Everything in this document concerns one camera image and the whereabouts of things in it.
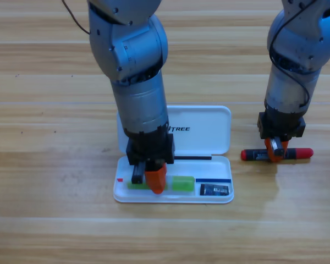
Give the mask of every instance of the gray robot arm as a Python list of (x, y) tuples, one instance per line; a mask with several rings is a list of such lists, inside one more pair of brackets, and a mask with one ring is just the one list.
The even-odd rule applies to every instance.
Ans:
[(282, 0), (268, 36), (273, 62), (258, 127), (266, 145), (301, 137), (321, 68), (330, 59), (330, 0)]
[[(142, 182), (144, 170), (158, 172), (165, 163), (174, 162), (161, 74), (168, 45), (164, 28), (154, 15), (160, 2), (88, 1), (91, 49), (111, 81), (121, 123), (129, 137), (127, 156), (135, 165), (134, 183)], [(151, 185), (147, 174), (146, 180)]]

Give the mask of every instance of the green block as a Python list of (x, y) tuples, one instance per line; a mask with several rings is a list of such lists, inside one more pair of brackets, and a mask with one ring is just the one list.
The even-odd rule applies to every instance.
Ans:
[(173, 191), (194, 191), (194, 177), (174, 176), (172, 178)]

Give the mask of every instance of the red marker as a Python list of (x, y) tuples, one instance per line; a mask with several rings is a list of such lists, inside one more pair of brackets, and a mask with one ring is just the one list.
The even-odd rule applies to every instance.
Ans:
[[(311, 148), (288, 148), (284, 160), (301, 160), (310, 158), (314, 152)], [(243, 161), (268, 161), (267, 150), (242, 150), (241, 159)]]

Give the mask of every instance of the cable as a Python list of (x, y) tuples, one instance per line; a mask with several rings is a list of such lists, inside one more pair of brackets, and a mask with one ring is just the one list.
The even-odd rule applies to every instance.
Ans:
[(75, 23), (77, 24), (77, 26), (79, 26), (80, 29), (82, 29), (84, 32), (86, 32), (88, 35), (90, 34), (87, 30), (85, 30), (77, 21), (77, 19), (75, 18), (75, 16), (73, 15), (71, 9), (68, 7), (68, 5), (66, 4), (65, 0), (61, 0), (62, 3), (64, 4), (64, 6), (66, 7), (68, 13), (70, 13), (73, 21), (75, 21)]
[(315, 2), (317, 2), (317, 0), (312, 0), (308, 5), (306, 5), (306, 7), (300, 11), (298, 11), (292, 18), (290, 18), (285, 24), (283, 24), (279, 29), (278, 31), (276, 31), (275, 35), (274, 35), (274, 38), (270, 44), (270, 47), (269, 47), (269, 57), (270, 57), (270, 60), (271, 62), (274, 64), (274, 66), (276, 68), (278, 68), (283, 74), (287, 75), (288, 77), (290, 77), (292, 80), (294, 80), (296, 83), (298, 83), (302, 88), (303, 90), (305, 91), (305, 93), (307, 94), (307, 100), (305, 101), (305, 103), (301, 104), (300, 107), (303, 107), (303, 106), (306, 106), (308, 103), (309, 103), (309, 100), (310, 100), (310, 94), (307, 90), (307, 88), (299, 81), (297, 80), (296, 78), (294, 78), (292, 75), (288, 74), (286, 71), (284, 71), (284, 69), (281, 68), (280, 65), (278, 65), (275, 60), (273, 59), (272, 57), (272, 50), (273, 50), (273, 45), (274, 45), (274, 42), (275, 40), (277, 39), (279, 33), (281, 32), (281, 30), (287, 26), (290, 22), (292, 22), (296, 17), (298, 17), (301, 13), (303, 13), (303, 11), (305, 11), (308, 7), (310, 7), (312, 4), (314, 4)]

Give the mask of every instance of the white box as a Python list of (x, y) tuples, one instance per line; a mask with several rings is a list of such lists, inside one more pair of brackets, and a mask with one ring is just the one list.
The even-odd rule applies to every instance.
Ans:
[[(169, 132), (174, 134), (175, 156), (204, 157), (203, 160), (175, 160), (167, 164), (167, 184), (173, 176), (195, 178), (193, 192), (176, 192), (168, 188), (160, 195), (151, 190), (128, 189), (133, 168), (127, 157), (118, 161), (114, 198), (119, 202), (226, 204), (234, 198), (230, 161), (222, 155), (230, 147), (231, 112), (225, 106), (168, 106)], [(119, 149), (125, 153), (128, 138), (117, 115)], [(227, 196), (200, 195), (202, 183), (225, 185)]]

